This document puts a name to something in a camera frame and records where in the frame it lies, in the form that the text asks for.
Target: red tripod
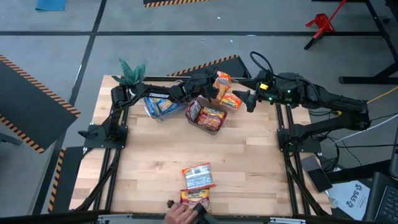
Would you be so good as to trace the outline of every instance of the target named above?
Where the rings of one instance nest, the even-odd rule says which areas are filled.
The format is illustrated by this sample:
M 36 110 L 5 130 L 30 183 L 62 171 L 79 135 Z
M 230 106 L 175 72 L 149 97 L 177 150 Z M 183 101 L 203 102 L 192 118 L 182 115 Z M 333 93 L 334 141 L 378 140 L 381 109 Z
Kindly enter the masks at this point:
M 337 9 L 334 11 L 334 13 L 330 16 L 330 19 L 328 18 L 328 16 L 325 13 L 321 13 L 321 14 L 317 14 L 313 21 L 311 21 L 305 25 L 305 26 L 309 27 L 312 24 L 316 23 L 319 27 L 319 30 L 314 34 L 314 36 L 312 36 L 312 39 L 304 47 L 304 50 L 308 50 L 317 40 L 321 39 L 323 37 L 324 32 L 336 32 L 335 28 L 333 28 L 330 21 L 334 18 L 334 16 L 341 9 L 341 7 L 343 7 L 343 5 L 345 3 L 346 3 L 346 0 L 342 0 L 340 5 L 337 7 Z

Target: wooden table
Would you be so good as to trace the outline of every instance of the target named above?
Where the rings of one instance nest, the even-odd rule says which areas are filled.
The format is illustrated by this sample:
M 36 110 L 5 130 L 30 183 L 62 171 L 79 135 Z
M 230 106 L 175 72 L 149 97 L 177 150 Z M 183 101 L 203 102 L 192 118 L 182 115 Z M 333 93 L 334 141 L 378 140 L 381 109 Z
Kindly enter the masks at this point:
M 170 82 L 151 83 L 170 85 Z M 94 123 L 102 123 L 109 115 L 110 93 L 116 85 L 110 76 L 104 76 Z M 233 89 L 246 90 L 246 87 L 234 84 Z M 186 188 L 181 170 L 210 162 L 217 185 L 210 190 L 213 214 L 292 214 L 283 155 L 277 143 L 275 106 L 258 103 L 253 113 L 247 113 L 243 105 L 228 114 L 215 136 L 189 124 L 184 112 L 157 121 L 146 114 L 142 100 L 130 107 L 128 140 L 121 153 L 112 212 L 166 213 L 166 201 L 179 201 L 180 190 Z M 310 122 L 304 108 L 294 109 L 293 117 L 296 123 Z M 310 155 L 301 153 L 302 157 Z M 93 149 L 82 160 L 70 208 L 79 206 L 97 184 L 103 156 L 104 149 Z M 309 191 L 330 213 L 327 196 L 316 193 L 304 175 Z M 107 189 L 108 186 L 103 191 L 101 208 Z M 297 186 L 296 194 L 302 212 Z

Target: green plant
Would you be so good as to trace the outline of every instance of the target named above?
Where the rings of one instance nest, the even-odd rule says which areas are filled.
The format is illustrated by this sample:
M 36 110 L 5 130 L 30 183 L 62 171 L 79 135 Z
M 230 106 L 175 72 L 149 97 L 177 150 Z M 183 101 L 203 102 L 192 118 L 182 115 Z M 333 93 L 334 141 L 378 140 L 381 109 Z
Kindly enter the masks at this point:
M 119 58 L 119 62 L 123 70 L 123 76 L 121 78 L 112 76 L 114 80 L 119 82 L 121 85 L 136 85 L 142 82 L 145 74 L 144 64 L 137 66 L 133 71 L 124 60 Z

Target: human hand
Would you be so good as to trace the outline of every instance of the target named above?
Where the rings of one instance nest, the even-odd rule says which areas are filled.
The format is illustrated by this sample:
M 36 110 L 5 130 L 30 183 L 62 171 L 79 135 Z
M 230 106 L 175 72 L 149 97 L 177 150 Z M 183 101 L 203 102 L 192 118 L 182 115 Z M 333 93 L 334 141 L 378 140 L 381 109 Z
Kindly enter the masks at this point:
M 198 212 L 193 211 L 188 206 L 174 203 L 167 212 L 163 224 L 191 224 L 197 215 Z

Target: concrete floor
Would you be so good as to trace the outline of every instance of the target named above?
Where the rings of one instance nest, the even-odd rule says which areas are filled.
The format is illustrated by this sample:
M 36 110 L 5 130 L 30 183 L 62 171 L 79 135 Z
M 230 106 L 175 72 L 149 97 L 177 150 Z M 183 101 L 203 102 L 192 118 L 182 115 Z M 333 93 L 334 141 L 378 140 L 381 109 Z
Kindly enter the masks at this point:
M 69 0 L 65 11 L 37 12 L 36 0 L 10 0 L 0 7 L 0 31 L 4 30 L 79 30 L 91 31 L 101 0 Z M 383 1 L 372 1 L 380 18 L 391 15 Z M 143 8 L 141 0 L 109 0 L 99 31 L 229 30 L 229 31 L 310 31 L 305 23 L 317 13 L 331 14 L 337 3 L 311 0 L 219 0 L 179 6 Z M 398 22 L 386 25 L 398 48 Z M 365 4 L 345 5 L 333 20 L 338 31 L 376 31 Z M 309 37 L 237 36 L 112 36 L 97 37 L 88 61 L 76 107 L 81 117 L 69 128 L 64 146 L 81 146 L 77 131 L 86 129 L 95 107 L 103 75 L 120 74 L 118 58 L 130 65 L 145 63 L 147 75 L 165 75 L 226 55 L 238 54 L 252 75 L 259 69 L 249 58 L 252 50 L 264 54 L 275 72 L 296 72 L 333 93 L 370 100 L 391 85 L 341 85 L 338 77 L 373 76 L 393 62 L 391 53 L 379 37 L 326 37 L 311 50 L 303 46 Z M 36 77 L 63 98 L 72 90 L 87 36 L 0 36 L 0 53 Z M 398 93 L 369 105 L 370 117 L 395 113 Z M 312 117 L 312 121 L 327 119 Z M 355 136 L 347 145 L 392 144 L 397 121 Z M 0 125 L 0 131 L 10 133 Z M 340 138 L 352 131 L 330 135 Z M 323 144 L 326 157 L 334 157 L 334 147 Z M 388 159 L 391 148 L 351 150 L 362 164 Z M 37 155 L 27 146 L 0 148 L 0 217 L 31 212 L 43 178 L 50 150 Z M 341 150 L 340 165 L 359 165 Z

